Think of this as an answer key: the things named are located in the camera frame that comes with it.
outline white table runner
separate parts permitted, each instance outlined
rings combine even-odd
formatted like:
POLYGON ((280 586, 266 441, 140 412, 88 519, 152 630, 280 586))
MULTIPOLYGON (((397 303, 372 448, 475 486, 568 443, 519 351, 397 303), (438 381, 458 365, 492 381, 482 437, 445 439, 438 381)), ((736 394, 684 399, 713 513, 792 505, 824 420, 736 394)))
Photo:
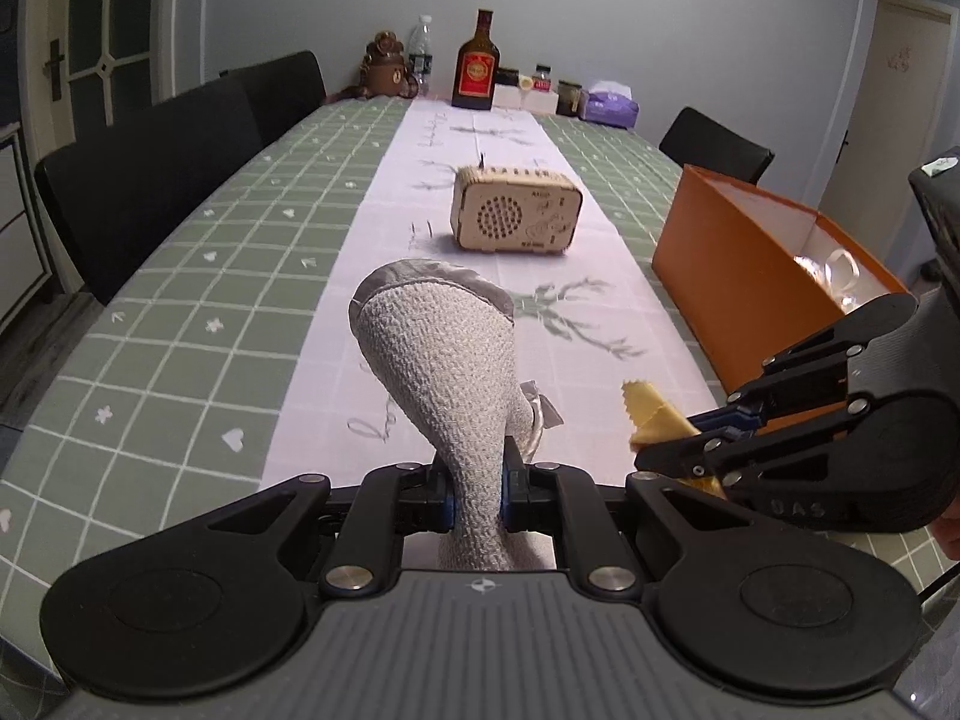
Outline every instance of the white table runner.
POLYGON ((415 101, 350 225, 287 391, 261 487, 320 471, 335 487, 378 466, 429 463, 433 450, 367 370, 347 324, 357 285, 378 266, 428 257, 467 266, 515 295, 517 374, 536 379, 565 424, 536 457, 574 464, 600 484, 632 470, 620 386, 649 379, 680 410, 715 408, 696 362, 616 228, 533 116, 415 101), (454 172, 546 167, 584 192, 562 256, 465 252, 449 215, 454 172))

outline glass jar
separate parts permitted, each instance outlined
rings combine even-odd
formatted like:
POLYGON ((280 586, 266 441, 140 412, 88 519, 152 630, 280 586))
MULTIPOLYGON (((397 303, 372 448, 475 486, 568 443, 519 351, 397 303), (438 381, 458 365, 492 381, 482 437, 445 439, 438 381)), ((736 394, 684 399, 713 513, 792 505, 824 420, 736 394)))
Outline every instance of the glass jar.
POLYGON ((557 94, 560 99, 557 100, 557 113, 561 116, 576 116, 577 108, 580 105, 580 90, 583 87, 573 81, 561 80, 557 84, 557 94))
POLYGON ((550 66, 549 65, 538 65, 536 66, 536 72, 533 74, 534 79, 534 89, 539 92, 549 92, 550 91, 550 66))

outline bottle label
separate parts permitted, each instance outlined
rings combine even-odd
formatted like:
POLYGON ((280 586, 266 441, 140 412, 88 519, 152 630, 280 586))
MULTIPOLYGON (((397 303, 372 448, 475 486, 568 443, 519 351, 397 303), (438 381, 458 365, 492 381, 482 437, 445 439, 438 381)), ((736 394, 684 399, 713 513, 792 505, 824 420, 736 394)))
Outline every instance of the bottle label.
POLYGON ((433 55, 429 55, 429 53, 412 53, 410 55, 410 70, 413 73, 423 73, 425 76, 429 76, 432 69, 433 55))
POLYGON ((468 52, 460 72, 457 92, 472 98, 488 98, 493 88, 493 59, 491 53, 468 52))

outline chair backrest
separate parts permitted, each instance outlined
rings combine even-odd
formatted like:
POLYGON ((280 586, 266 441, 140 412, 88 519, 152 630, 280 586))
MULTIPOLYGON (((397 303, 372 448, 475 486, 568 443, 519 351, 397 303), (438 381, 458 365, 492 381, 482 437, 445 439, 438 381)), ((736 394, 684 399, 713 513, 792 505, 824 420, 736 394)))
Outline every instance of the chair backrest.
POLYGON ((222 76, 243 86, 264 146, 317 110, 326 95, 313 52, 292 53, 259 65, 228 70, 222 76))
POLYGON ((59 148, 35 177, 67 253, 106 304, 261 148, 247 93, 228 77, 59 148))
POLYGON ((659 149, 678 165, 695 165, 755 184, 774 152, 714 122, 696 108, 683 108, 659 149))

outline wooden radio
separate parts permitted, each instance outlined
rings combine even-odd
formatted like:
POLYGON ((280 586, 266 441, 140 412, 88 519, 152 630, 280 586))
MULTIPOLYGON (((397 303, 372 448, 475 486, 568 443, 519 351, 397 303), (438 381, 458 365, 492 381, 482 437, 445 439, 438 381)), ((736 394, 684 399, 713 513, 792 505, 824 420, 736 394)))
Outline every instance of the wooden radio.
POLYGON ((469 250, 564 251, 583 202, 583 193, 555 170, 461 167, 450 226, 469 250))

